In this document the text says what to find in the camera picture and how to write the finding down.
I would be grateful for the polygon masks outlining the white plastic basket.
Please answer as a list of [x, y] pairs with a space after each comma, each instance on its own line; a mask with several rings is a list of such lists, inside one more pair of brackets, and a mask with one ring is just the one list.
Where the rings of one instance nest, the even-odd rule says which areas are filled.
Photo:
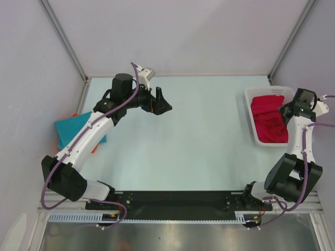
[[290, 87], [285, 86], [264, 86], [264, 87], [249, 87], [244, 91], [245, 100], [247, 103], [248, 113], [251, 121], [251, 127], [253, 130], [253, 137], [256, 145], [262, 147], [287, 147], [287, 143], [264, 143], [259, 140], [255, 122], [251, 110], [252, 99], [254, 97], [265, 96], [265, 95], [276, 95], [284, 96], [283, 104], [287, 104], [293, 100], [295, 91]]

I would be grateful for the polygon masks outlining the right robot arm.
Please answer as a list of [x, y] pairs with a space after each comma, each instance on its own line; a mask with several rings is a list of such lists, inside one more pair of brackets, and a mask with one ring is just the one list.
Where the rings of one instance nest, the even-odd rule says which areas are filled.
[[315, 92], [303, 88], [297, 89], [294, 97], [277, 109], [278, 120], [288, 132], [287, 150], [265, 181], [246, 185], [241, 197], [246, 209], [253, 210], [273, 198], [294, 203], [286, 211], [293, 211], [304, 202], [323, 172], [314, 159], [311, 138], [316, 118], [327, 111], [327, 105]]

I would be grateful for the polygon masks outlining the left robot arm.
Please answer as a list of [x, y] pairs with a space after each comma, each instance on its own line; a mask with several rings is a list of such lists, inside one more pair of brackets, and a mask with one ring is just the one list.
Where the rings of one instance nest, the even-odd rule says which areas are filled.
[[142, 69], [136, 77], [117, 74], [101, 100], [97, 102], [87, 122], [76, 136], [56, 156], [45, 156], [41, 162], [46, 187], [70, 201], [97, 200], [104, 209], [115, 205], [111, 186], [101, 181], [86, 180], [80, 171], [84, 162], [107, 132], [114, 128], [129, 109], [161, 115], [172, 110], [162, 89], [151, 94], [152, 69]]

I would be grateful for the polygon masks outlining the magenta t-shirt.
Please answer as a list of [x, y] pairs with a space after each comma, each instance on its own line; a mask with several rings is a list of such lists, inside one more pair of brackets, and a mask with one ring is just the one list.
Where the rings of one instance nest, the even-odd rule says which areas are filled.
[[288, 142], [288, 131], [278, 110], [282, 106], [284, 98], [282, 95], [265, 95], [252, 99], [251, 111], [260, 142]]

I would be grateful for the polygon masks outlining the right rear frame post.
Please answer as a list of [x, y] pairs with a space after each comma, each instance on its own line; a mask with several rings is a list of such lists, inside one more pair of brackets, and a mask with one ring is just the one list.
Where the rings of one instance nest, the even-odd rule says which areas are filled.
[[291, 47], [293, 46], [295, 40], [298, 38], [299, 33], [302, 31], [303, 26], [305, 25], [306, 21], [308, 20], [309, 16], [311, 15], [318, 2], [318, 0], [308, 0], [303, 7], [303, 10], [299, 14], [297, 21], [293, 25], [293, 28], [289, 33], [289, 36], [286, 39], [282, 50], [280, 51], [277, 59], [275, 60], [273, 66], [271, 67], [271, 70], [267, 75], [267, 80], [270, 85], [273, 85], [273, 79], [277, 71], [280, 69]]

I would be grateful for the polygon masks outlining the frame post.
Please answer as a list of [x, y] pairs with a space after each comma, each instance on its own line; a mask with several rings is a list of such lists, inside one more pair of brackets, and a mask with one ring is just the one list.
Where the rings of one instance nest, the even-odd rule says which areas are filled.
[[68, 40], [61, 23], [59, 22], [54, 10], [52, 9], [51, 4], [49, 3], [48, 0], [38, 0], [39, 4], [41, 5], [41, 8], [43, 9], [46, 17], [48, 18], [52, 28], [55, 31], [55, 34], [57, 35], [57, 37], [59, 38], [65, 52], [67, 53], [70, 61], [72, 62], [72, 64], [75, 67], [76, 72], [78, 73], [78, 75], [80, 76], [81, 80], [86, 83], [87, 82], [87, 76], [84, 72], [84, 69], [81, 65], [81, 63], [79, 62], [77, 55], [73, 49], [73, 47], [71, 46], [70, 41]]
[[277, 59], [275, 60], [273, 66], [271, 67], [271, 70], [267, 75], [267, 80], [270, 85], [273, 85], [273, 79], [277, 71], [280, 69], [291, 47], [293, 46], [295, 40], [298, 38], [299, 33], [302, 31], [303, 26], [305, 25], [306, 21], [308, 20], [309, 16], [311, 15], [318, 2], [318, 0], [308, 0], [303, 7], [303, 10], [299, 14], [297, 21], [293, 25], [293, 28], [289, 33], [289, 36], [286, 39], [282, 50], [280, 51]]

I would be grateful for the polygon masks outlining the aluminium frame rail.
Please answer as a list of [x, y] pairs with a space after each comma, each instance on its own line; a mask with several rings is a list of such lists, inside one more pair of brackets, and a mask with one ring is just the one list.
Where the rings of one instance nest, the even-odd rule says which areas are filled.
[[[121, 203], [129, 212], [152, 209], [176, 210], [179, 213], [194, 209], [199, 210], [201, 215], [210, 215], [230, 212], [275, 213], [282, 210], [274, 199], [251, 199], [243, 196], [241, 191], [116, 191], [112, 193], [111, 200]], [[48, 208], [54, 207], [59, 211], [115, 211], [118, 208], [116, 205], [94, 202], [91, 199], [71, 201], [52, 191], [45, 193], [44, 203]]]

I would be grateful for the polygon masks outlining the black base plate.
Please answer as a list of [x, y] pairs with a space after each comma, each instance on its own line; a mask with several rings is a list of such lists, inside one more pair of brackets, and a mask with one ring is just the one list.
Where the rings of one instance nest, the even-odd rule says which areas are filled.
[[242, 191], [115, 191], [107, 199], [127, 208], [127, 220], [233, 220], [237, 211], [272, 211]]

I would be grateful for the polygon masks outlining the left rear frame post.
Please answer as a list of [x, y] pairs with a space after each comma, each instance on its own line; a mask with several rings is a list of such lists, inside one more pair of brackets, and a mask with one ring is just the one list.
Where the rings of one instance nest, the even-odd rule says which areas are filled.
[[75, 67], [76, 72], [78, 73], [78, 75], [80, 76], [81, 80], [86, 83], [87, 82], [87, 76], [84, 72], [84, 69], [81, 65], [81, 63], [79, 62], [77, 55], [73, 49], [73, 47], [71, 46], [70, 41], [68, 40], [61, 23], [59, 22], [54, 10], [52, 9], [51, 4], [49, 3], [48, 0], [38, 0], [39, 4], [41, 5], [41, 8], [43, 9], [46, 17], [48, 18], [52, 28], [55, 31], [55, 34], [57, 35], [57, 37], [59, 38], [65, 52], [67, 53], [70, 61], [72, 62], [72, 64]]

